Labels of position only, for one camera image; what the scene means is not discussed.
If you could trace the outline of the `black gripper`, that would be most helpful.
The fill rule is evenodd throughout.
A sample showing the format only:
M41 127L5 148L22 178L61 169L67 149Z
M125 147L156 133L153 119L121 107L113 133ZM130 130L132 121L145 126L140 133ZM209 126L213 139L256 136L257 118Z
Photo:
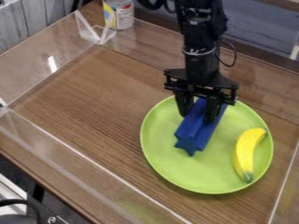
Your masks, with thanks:
M193 97L206 99L204 122L212 123L220 112L221 104L233 105L238 84L218 72L206 76L194 75L192 79L182 68L165 69L164 88L172 91L181 117L189 113Z

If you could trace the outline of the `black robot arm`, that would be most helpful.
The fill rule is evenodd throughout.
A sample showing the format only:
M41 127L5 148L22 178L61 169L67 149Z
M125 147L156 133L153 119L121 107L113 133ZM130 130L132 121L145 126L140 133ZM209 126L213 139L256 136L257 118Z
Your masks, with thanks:
M233 105L238 84L220 73L220 42L226 30L221 0L174 0L181 28L184 68L165 69L164 88L174 95L181 116L190 113L193 98L206 101L204 122L212 123L222 104Z

